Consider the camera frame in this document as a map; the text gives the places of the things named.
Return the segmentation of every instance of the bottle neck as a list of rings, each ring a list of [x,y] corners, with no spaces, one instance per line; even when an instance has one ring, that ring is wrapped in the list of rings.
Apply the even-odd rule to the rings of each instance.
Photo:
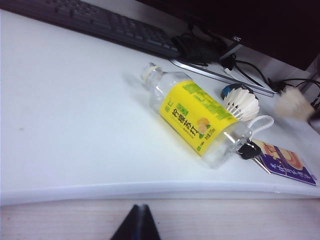
[[[159,79],[165,74],[164,71],[158,66],[151,65],[144,71],[142,76],[144,84],[147,87],[151,87],[157,85]]]

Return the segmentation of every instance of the monitor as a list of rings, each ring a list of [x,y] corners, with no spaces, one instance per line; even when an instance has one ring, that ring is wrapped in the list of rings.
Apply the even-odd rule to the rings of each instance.
[[[138,0],[301,70],[320,53],[317,0]]]

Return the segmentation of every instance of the keys on keyboard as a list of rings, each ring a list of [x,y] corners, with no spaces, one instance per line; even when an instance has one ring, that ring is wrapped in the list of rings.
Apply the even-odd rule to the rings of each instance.
[[[180,55],[160,28],[80,0],[0,0],[0,8],[163,57]]]

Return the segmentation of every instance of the bottle cap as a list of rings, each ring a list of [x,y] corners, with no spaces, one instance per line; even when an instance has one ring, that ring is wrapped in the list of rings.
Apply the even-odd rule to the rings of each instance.
[[[153,72],[153,70],[156,70],[157,68],[159,68],[159,66],[155,65],[154,63],[149,63],[149,65],[144,69],[142,75],[141,75],[141,79],[143,80],[143,82],[148,85],[148,77],[150,76],[150,74]]]

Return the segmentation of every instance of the black key fob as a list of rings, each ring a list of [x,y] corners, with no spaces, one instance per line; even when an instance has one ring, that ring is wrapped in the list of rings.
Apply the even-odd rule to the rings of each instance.
[[[244,144],[239,150],[238,154],[243,159],[252,159],[261,154],[261,148],[253,141]]]

